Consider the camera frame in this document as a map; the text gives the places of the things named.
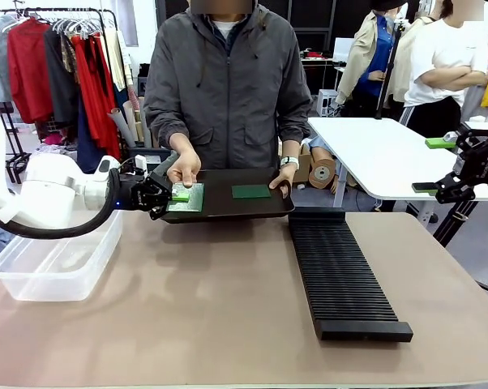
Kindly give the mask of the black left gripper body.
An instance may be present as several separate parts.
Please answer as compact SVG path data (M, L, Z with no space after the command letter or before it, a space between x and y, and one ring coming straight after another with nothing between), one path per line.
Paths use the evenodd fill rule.
M122 174L116 196L116 208L123 211L162 211L170 202L170 181L166 177L149 174Z

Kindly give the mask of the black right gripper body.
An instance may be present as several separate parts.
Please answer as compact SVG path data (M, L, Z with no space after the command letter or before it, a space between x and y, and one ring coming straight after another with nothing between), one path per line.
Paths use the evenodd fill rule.
M488 129L460 127L454 174L469 186L488 185Z

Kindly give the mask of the person's right hand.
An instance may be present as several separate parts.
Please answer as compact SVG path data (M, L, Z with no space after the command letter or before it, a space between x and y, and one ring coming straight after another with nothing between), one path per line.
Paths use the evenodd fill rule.
M193 149L178 154L178 158L167 171L168 179L173 183L182 183L192 187L197 182L197 174L201 170L201 160Z

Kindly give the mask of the person's left hand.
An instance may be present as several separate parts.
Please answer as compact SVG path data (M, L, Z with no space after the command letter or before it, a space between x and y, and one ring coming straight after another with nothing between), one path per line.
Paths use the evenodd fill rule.
M293 178L297 172L297 166L294 163L283 165L277 176L270 182L269 189L280 189L283 195L287 195L293 184Z

